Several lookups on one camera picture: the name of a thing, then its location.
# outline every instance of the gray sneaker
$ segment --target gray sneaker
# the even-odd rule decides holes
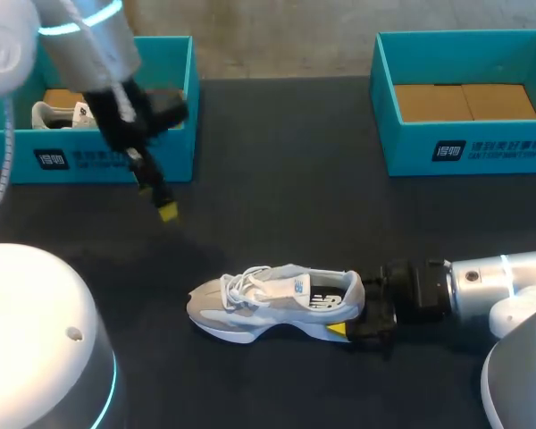
[[[87,116],[80,116],[78,121],[73,120],[74,109],[52,107],[43,101],[32,106],[33,130],[71,130],[76,128],[93,129],[97,127],[96,120]]]
[[[207,282],[189,295],[187,312],[198,327],[239,343],[254,341],[276,324],[292,324],[319,340],[346,341],[326,325],[358,317],[365,303],[356,272],[298,265],[254,266]]]

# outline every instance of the black tabletop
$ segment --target black tabletop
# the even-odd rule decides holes
[[[202,87],[180,226],[132,186],[19,186],[0,210],[0,241],[48,250],[88,283],[126,376],[129,429],[487,428],[488,347],[455,347],[447,327],[410,328],[390,361],[292,328],[237,346],[191,326],[186,297],[258,264],[365,271],[536,250],[536,176],[388,177],[368,79]]]

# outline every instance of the shoe box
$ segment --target shoe box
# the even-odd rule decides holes
[[[379,33],[370,94],[389,175],[536,172],[536,30]]]
[[[135,76],[151,97],[181,90],[189,118],[152,139],[149,150],[168,182],[192,179],[200,82],[192,37],[135,38],[142,65]],[[73,108],[83,101],[60,80],[40,47],[33,72],[13,94],[15,157],[11,182],[136,183],[123,155],[112,152],[98,129],[33,130],[31,109],[37,101]],[[4,160],[4,106],[0,99],[0,165]]]

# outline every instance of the blue cardboard box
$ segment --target blue cardboard box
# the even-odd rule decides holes
[[[190,181],[197,135],[199,81],[191,37],[135,38],[143,64],[135,79],[147,90],[182,89],[189,118],[152,141],[167,181]],[[13,95],[15,149],[12,183],[134,183],[123,156],[112,153],[98,130],[33,130],[31,108],[47,89],[64,88],[45,51]],[[0,165],[4,159],[4,109],[0,101]]]
[[[389,175],[536,172],[536,120],[404,122],[409,84],[522,84],[536,112],[536,30],[379,33],[370,83]]]

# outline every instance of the cable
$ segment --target cable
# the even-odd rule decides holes
[[[10,183],[10,173],[12,171],[12,161],[14,157],[14,112],[13,102],[9,97],[3,99],[4,117],[5,117],[5,134],[4,134],[4,161],[2,162],[2,171],[0,172],[0,205],[4,200],[6,189]]]
[[[135,121],[135,109],[131,105],[123,85],[116,81],[111,74],[109,66],[105,64],[104,52],[101,46],[97,43],[97,40],[93,34],[91,28],[84,22],[83,17],[78,11],[78,8],[71,0],[60,0],[63,7],[70,15],[70,19],[74,21],[80,30],[83,32],[85,37],[88,39],[88,42],[96,56],[96,62],[99,68],[99,71],[105,76],[108,82],[111,84],[113,94],[115,95],[115,100],[117,101],[117,108],[119,109],[119,114],[121,119],[125,122],[134,122]]]

